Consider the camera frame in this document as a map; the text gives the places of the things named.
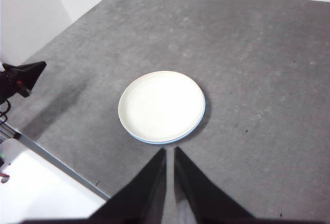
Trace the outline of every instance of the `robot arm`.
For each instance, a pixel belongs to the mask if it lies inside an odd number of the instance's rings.
[[[0,105],[7,102],[8,107],[5,111],[0,111],[0,124],[7,121],[6,113],[10,110],[11,105],[8,98],[19,93],[23,97],[28,97],[31,94],[40,74],[46,67],[44,61],[13,66],[4,63],[4,71],[0,72]]]

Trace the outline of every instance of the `white plate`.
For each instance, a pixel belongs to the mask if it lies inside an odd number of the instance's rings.
[[[118,115],[136,139],[167,144],[190,134],[201,121],[205,98],[188,76],[172,71],[146,74],[131,83],[119,100]]]

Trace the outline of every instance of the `cable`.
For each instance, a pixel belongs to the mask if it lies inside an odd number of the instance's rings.
[[[10,104],[10,102],[8,101],[8,99],[6,99],[5,101],[7,102],[7,109],[6,109],[4,112],[0,111],[0,118],[1,118],[1,117],[4,117],[5,120],[1,120],[1,119],[0,119],[0,125],[2,125],[2,124],[4,124],[5,122],[7,122],[8,117],[6,116],[6,114],[7,114],[7,113],[10,111],[10,109],[11,109],[11,104]]]
[[[9,177],[9,175],[7,175],[7,174],[4,174],[4,173],[0,173],[0,177],[3,177],[3,178],[8,178],[8,177]]]

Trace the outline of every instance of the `gray tabletop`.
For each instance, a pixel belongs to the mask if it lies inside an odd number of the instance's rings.
[[[257,217],[330,220],[329,21],[315,1],[103,0],[27,60],[47,67],[9,124],[111,196],[160,148],[121,126],[121,93],[181,72],[206,113],[164,146],[163,223],[176,222],[175,146]]]

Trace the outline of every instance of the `black robotic claw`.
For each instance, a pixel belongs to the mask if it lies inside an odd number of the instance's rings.
[[[160,149],[135,178],[91,219],[109,223],[161,223],[166,193],[166,151]]]
[[[28,97],[46,67],[46,63],[40,61],[21,66],[4,63],[2,66],[5,70],[0,72],[0,104],[3,104],[15,93],[19,93],[25,98]]]
[[[174,187],[177,206],[187,199],[198,224],[253,218],[216,187],[179,147],[174,152]]]

